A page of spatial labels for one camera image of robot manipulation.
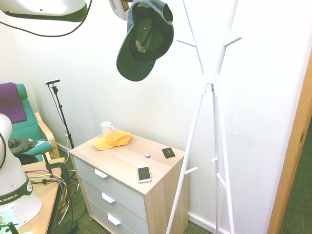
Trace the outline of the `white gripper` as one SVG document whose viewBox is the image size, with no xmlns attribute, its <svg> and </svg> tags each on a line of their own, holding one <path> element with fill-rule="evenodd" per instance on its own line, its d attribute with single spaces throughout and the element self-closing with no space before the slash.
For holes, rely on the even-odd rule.
<svg viewBox="0 0 312 234">
<path fill-rule="evenodd" d="M 129 4 L 124 0 L 109 0 L 111 8 L 116 16 L 122 20 L 127 20 Z"/>
</svg>

